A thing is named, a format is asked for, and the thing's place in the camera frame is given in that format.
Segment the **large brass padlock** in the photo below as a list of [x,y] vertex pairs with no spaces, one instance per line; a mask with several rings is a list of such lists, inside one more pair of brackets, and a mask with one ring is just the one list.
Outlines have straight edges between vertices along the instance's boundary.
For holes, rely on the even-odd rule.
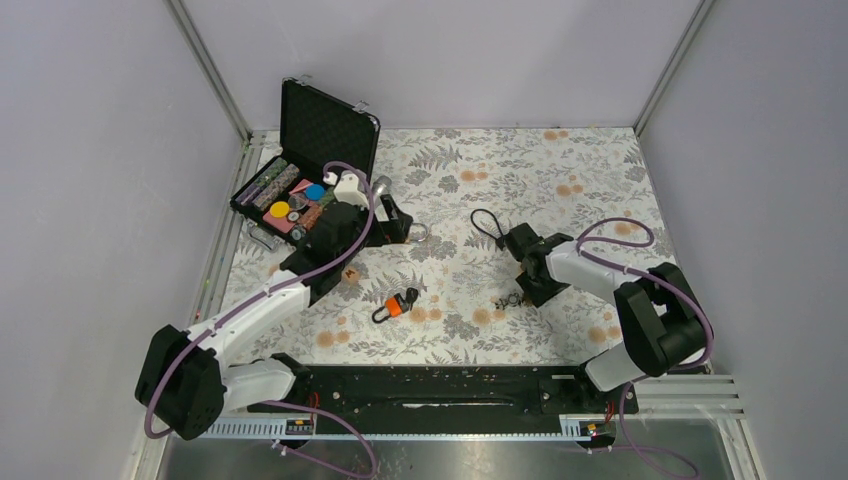
[[419,222],[413,222],[410,225],[407,241],[410,243],[420,243],[425,241],[430,234],[430,229],[427,225]]

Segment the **orange black carabiner clip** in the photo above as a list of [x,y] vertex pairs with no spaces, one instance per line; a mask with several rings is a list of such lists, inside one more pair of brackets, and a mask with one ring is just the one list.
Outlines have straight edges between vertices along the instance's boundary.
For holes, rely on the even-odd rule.
[[397,293],[387,299],[371,316],[375,324],[382,324],[389,319],[399,317],[409,312],[419,298],[419,290],[409,287],[404,293]]

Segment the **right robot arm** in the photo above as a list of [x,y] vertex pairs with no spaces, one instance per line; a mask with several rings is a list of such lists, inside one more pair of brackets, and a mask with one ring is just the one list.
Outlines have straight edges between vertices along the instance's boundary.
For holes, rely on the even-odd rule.
[[521,264],[516,282],[533,306],[573,287],[616,309],[621,342],[581,364],[573,386],[577,405],[597,412],[628,382],[704,361],[714,335],[676,265],[640,270],[617,264],[589,252],[592,239],[588,233],[543,238],[523,223],[496,244]]

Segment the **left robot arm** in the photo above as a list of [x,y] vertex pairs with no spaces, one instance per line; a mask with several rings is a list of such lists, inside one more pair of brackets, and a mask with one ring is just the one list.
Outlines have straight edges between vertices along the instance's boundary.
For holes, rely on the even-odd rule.
[[229,411],[266,401],[288,411],[304,407],[311,387],[292,361],[281,354],[246,364],[235,358],[332,291],[362,249],[404,243],[413,224],[388,194],[371,206],[332,201],[261,287],[188,329],[160,328],[134,391],[146,408],[145,434],[192,440]]

